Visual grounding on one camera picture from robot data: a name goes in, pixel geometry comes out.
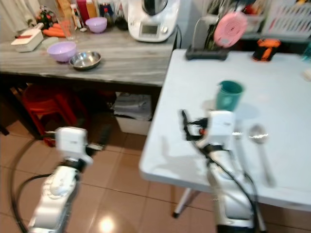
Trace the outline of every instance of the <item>pink strainer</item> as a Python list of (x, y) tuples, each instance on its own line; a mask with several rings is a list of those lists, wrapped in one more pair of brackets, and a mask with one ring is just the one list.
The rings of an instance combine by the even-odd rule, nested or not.
[(247, 18), (242, 12), (226, 14), (218, 23), (214, 41), (218, 46), (229, 48), (237, 43), (247, 27)]

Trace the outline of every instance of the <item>white folding table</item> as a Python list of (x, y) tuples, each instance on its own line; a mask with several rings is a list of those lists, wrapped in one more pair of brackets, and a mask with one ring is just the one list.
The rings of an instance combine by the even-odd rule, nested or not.
[[(185, 59), (172, 54), (167, 77), (139, 164), (143, 178), (210, 192), (206, 159), (185, 140), (180, 110), (191, 120), (214, 107), (218, 84), (237, 80), (245, 87), (236, 118), (241, 122), (242, 149), (259, 202), (311, 211), (311, 68), (298, 55), (276, 54), (269, 63), (255, 62), (249, 52), (230, 52), (226, 61)], [(269, 134), (264, 144), (276, 186), (266, 185), (257, 145), (249, 129), (261, 124)], [(238, 157), (240, 150), (235, 147)]]

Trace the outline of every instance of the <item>display screen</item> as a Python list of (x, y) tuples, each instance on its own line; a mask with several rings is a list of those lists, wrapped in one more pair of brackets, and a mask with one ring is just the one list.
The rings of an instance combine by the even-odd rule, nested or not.
[(155, 35), (157, 33), (157, 27), (158, 27), (158, 25), (155, 25), (155, 26), (143, 25), (142, 29), (141, 29), (141, 34), (153, 34), (153, 35)]

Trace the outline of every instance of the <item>gray marble countertop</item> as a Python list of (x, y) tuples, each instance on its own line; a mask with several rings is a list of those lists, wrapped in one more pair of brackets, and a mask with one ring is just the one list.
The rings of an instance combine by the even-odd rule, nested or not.
[(57, 63), (42, 45), (32, 52), (19, 53), (9, 42), (1, 43), (0, 74), (162, 86), (175, 35), (173, 33), (162, 43), (143, 43), (134, 40), (129, 32), (116, 28), (101, 34), (78, 32), (77, 51), (92, 50), (102, 56), (99, 66), (88, 71), (77, 71), (68, 64)]

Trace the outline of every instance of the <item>carrot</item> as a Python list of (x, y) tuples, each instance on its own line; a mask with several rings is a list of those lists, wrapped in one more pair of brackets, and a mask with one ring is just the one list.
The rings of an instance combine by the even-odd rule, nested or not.
[(50, 27), (50, 28), (49, 28), (49, 31), (63, 33), (63, 30), (62, 30), (62, 29), (55, 28), (55, 27)]
[(62, 29), (61, 26), (58, 23), (53, 24), (53, 27)]
[(55, 32), (47, 29), (43, 30), (43, 34), (47, 36), (65, 37), (65, 34), (63, 32)]

